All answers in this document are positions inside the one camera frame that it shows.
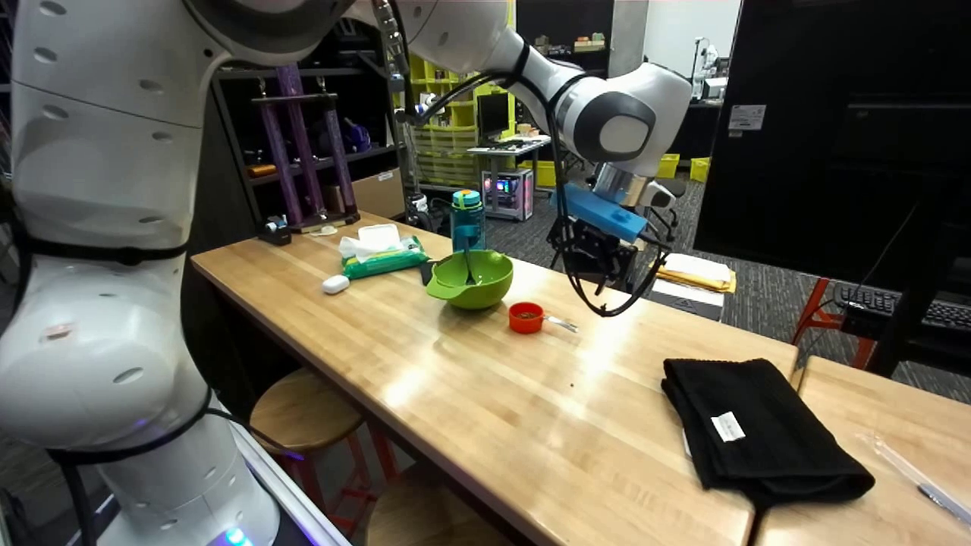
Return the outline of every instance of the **black cloth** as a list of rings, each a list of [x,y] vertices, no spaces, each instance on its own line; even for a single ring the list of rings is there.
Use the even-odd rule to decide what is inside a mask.
[[[681,417],[705,489],[737,490],[755,508],[767,509],[851,500],[873,487],[873,476],[840,448],[768,360],[668,359],[664,374],[661,388]],[[722,440],[712,418],[728,412],[744,437]]]

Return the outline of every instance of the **water bottle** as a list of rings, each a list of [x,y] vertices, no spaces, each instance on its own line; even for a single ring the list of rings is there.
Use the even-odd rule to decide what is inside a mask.
[[[452,194],[452,252],[486,248],[486,208],[482,196],[472,189]]]

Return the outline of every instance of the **white label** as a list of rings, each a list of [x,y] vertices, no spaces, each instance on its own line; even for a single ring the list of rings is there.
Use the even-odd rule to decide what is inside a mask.
[[[731,107],[728,130],[760,131],[763,119],[765,119],[764,104],[736,104]]]
[[[687,434],[685,434],[685,430],[683,428],[681,429],[681,439],[685,441],[685,453],[687,453],[687,457],[691,459],[691,448],[687,446]]]
[[[732,412],[713,417],[712,425],[715,426],[715,430],[717,430],[719,436],[721,436],[722,442],[734,442],[739,438],[745,437],[745,432],[738,424],[738,420],[735,419],[735,414]]]

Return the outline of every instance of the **yellow storage bin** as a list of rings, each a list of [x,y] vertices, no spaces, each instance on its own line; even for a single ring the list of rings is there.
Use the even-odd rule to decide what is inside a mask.
[[[532,161],[519,164],[520,169],[533,168]],[[552,161],[536,161],[536,186],[540,188],[556,187],[556,170],[552,168]]]
[[[691,179],[698,182],[708,182],[708,165],[710,157],[696,157],[691,160]]]
[[[661,164],[657,167],[657,178],[674,178],[678,172],[678,161],[681,161],[681,154],[662,155]]]

